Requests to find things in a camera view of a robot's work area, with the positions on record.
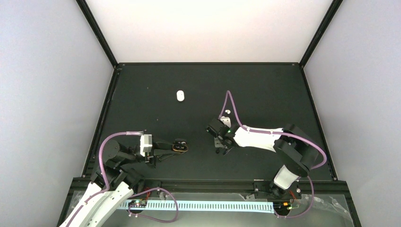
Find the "black gold charging case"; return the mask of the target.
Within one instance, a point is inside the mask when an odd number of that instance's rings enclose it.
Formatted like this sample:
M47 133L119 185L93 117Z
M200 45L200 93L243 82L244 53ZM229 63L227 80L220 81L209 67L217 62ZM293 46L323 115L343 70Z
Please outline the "black gold charging case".
M175 139L172 145L172 151L185 153L188 151L188 143L184 139Z

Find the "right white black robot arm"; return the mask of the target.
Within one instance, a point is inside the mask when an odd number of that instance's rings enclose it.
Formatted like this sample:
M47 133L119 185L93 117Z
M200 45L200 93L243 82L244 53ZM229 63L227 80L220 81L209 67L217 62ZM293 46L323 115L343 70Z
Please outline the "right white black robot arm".
M229 118L213 119L206 131L218 142L217 148L228 153L233 148L260 148L277 154L282 167L270 183L267 193L282 198L291 185L327 161L324 150L300 128L288 124L284 128L262 129L232 124Z

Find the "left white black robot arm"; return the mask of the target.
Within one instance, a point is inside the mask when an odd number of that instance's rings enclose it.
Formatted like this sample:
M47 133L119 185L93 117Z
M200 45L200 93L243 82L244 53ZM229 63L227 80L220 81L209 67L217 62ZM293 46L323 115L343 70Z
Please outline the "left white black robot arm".
M158 162L187 151L185 140L153 140L150 134L142 135L134 147L105 140L99 150L99 168L61 226L100 227L126 200L130 201L129 215L133 208L145 208L150 204L150 195L161 192L161 187L147 187L144 176L130 165L141 163L154 168Z

